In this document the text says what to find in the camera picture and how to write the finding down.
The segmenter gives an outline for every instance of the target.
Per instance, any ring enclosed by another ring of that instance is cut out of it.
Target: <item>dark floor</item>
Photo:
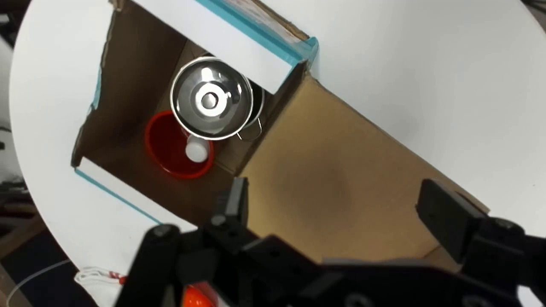
[[[51,233],[44,230],[0,263],[18,284],[29,275],[65,259],[67,256]],[[72,262],[63,264],[30,280],[21,290],[33,307],[96,307],[87,292],[74,281],[76,272]]]

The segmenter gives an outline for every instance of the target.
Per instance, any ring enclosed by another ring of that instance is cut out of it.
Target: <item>cardboard box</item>
[[[157,217],[168,210],[194,225],[211,217],[216,196],[234,176],[246,176],[250,229],[275,233],[312,259],[433,255],[436,263],[452,265],[414,205],[423,178],[462,189],[309,74],[315,39],[250,1],[135,2],[116,2],[97,97],[74,148],[78,174],[158,223],[172,222]],[[177,5],[186,11],[179,14]],[[208,14],[208,25],[231,28],[203,29],[185,20],[199,22],[199,14]],[[169,109],[178,69],[205,51],[271,93],[261,117],[264,133],[253,142],[215,142],[212,169],[179,180],[146,154],[144,129],[155,113]],[[287,65],[272,67],[278,58]]]

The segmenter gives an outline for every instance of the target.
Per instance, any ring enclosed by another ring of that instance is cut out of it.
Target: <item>orange object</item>
[[[184,291],[182,307],[215,307],[214,304],[201,291],[188,286]]]

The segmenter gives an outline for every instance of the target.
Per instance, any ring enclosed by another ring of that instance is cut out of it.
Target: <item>pot lid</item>
[[[171,89],[171,107],[189,132],[225,139],[250,118],[252,88],[246,77],[218,58],[200,57],[180,69]]]

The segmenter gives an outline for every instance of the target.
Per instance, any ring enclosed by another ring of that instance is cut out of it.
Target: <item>white cable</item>
[[[45,269],[41,269],[40,271],[38,271],[38,272],[36,272],[36,273],[30,275],[29,277],[23,279],[23,280],[22,280],[21,282],[19,282],[19,283],[13,288],[13,290],[9,293],[8,298],[5,300],[5,305],[6,305],[6,307],[9,307],[9,301],[11,300],[11,297],[13,296],[13,294],[15,294],[15,292],[16,292],[17,290],[19,290],[19,288],[22,287],[24,284],[26,284],[29,280],[33,279],[34,277],[36,277],[36,276],[38,276],[38,275],[44,274],[45,272],[47,272],[47,271],[49,271],[49,270],[51,270],[51,269],[55,269],[56,267],[59,267],[59,266],[65,264],[65,263],[69,263],[69,262],[70,262],[70,260],[68,260],[68,259],[63,260],[63,261],[61,261],[61,262],[57,262],[57,263],[55,263],[55,264],[53,264],[53,265],[48,266],[48,267],[45,268]]]

